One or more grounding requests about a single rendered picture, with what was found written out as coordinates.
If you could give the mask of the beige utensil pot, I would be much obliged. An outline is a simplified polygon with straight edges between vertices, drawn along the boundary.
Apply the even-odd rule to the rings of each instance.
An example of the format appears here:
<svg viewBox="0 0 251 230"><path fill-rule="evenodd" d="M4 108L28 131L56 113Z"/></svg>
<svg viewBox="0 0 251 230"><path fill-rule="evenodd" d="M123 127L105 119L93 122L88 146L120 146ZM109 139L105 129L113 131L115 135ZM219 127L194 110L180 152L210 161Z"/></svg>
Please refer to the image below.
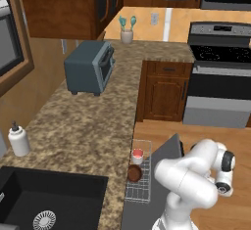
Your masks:
<svg viewBox="0 0 251 230"><path fill-rule="evenodd" d="M124 44L130 44L133 40L133 31L130 29L122 30L121 40Z"/></svg>

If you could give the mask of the wooden wall cupboards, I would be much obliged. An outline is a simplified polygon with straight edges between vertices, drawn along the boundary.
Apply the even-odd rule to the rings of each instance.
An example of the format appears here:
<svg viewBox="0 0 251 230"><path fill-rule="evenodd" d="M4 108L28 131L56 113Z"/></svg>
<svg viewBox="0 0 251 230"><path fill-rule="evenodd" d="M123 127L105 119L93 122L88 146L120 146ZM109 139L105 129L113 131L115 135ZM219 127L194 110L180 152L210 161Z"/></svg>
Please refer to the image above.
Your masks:
<svg viewBox="0 0 251 230"><path fill-rule="evenodd" d="M122 7L198 8L201 0L23 0L29 35L96 39Z"/></svg>

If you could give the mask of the red and white cup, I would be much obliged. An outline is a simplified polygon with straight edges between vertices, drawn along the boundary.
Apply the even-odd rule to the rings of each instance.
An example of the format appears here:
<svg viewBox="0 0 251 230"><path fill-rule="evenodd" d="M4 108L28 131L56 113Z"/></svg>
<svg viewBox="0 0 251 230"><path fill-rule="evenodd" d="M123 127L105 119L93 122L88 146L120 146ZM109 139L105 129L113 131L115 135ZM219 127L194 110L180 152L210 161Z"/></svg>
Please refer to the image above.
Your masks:
<svg viewBox="0 0 251 230"><path fill-rule="evenodd" d="M143 151L141 149L133 149L131 153L131 160L134 164L142 164Z"/></svg>

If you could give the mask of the steel stove with oven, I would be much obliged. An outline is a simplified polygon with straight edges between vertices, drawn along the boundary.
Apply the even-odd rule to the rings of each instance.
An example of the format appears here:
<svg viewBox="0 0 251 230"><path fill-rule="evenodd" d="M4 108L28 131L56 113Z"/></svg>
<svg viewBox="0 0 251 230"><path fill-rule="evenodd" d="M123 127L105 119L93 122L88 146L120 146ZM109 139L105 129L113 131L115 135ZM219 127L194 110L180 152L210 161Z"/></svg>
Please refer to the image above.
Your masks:
<svg viewBox="0 0 251 230"><path fill-rule="evenodd" d="M251 24L193 22L183 122L244 128L251 115Z"/></svg>

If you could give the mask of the white soap dispenser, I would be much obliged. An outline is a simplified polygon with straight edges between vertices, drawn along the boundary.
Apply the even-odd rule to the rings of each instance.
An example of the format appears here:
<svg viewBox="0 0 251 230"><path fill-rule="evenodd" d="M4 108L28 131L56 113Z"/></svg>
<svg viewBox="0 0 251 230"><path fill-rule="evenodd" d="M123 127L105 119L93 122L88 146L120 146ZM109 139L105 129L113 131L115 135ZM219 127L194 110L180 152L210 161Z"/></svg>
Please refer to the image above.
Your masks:
<svg viewBox="0 0 251 230"><path fill-rule="evenodd" d="M24 157L29 154L30 145L26 131L15 121L12 122L12 127L9 129L8 138L17 157Z"/></svg>

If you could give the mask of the wooden base cupboard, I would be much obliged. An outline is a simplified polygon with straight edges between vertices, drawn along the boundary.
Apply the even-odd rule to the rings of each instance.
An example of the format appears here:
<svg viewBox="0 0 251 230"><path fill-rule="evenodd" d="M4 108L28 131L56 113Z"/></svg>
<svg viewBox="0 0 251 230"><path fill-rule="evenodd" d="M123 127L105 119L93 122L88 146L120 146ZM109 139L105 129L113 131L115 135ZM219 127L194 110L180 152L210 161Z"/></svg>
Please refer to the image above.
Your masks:
<svg viewBox="0 0 251 230"><path fill-rule="evenodd" d="M136 120L181 121L192 63L142 62Z"/></svg>

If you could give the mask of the black sink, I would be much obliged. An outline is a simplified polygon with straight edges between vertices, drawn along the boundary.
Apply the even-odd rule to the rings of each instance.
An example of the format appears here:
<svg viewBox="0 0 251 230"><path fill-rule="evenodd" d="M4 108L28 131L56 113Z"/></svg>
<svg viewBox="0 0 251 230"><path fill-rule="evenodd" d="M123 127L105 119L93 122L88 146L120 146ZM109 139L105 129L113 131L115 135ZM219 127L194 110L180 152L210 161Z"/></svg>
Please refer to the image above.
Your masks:
<svg viewBox="0 0 251 230"><path fill-rule="evenodd" d="M56 216L49 230L98 230L106 176L12 166L0 167L0 223L20 230L45 210Z"/></svg>

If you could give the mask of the grey toaster oven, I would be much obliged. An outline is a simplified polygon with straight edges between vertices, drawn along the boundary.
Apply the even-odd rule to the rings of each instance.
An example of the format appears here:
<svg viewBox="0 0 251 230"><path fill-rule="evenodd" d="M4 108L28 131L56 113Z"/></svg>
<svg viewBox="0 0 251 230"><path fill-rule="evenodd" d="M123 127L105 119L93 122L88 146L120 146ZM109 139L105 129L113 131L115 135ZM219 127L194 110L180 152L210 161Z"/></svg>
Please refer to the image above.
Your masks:
<svg viewBox="0 0 251 230"><path fill-rule="evenodd" d="M65 59L68 90L99 96L106 88L114 68L115 49L108 41L85 40Z"/></svg>

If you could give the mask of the wooden framed window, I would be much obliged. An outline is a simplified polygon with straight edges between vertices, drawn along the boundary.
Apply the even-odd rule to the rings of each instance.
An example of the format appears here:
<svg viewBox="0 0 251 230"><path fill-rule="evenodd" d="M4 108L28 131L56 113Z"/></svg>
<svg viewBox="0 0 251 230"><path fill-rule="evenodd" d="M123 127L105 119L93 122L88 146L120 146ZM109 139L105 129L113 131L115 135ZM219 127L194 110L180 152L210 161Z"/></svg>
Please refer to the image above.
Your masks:
<svg viewBox="0 0 251 230"><path fill-rule="evenodd" d="M0 0L0 97L34 69L19 0Z"/></svg>

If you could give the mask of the brown bowl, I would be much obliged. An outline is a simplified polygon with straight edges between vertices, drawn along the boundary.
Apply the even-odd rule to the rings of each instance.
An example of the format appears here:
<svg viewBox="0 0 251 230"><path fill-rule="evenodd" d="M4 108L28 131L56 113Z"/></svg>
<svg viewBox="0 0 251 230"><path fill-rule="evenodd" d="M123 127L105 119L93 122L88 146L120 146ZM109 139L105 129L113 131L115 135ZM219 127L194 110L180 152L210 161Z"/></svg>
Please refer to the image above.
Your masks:
<svg viewBox="0 0 251 230"><path fill-rule="evenodd" d="M142 177L142 170L141 168L136 164L131 164L127 171L127 179L130 182L137 182Z"/></svg>

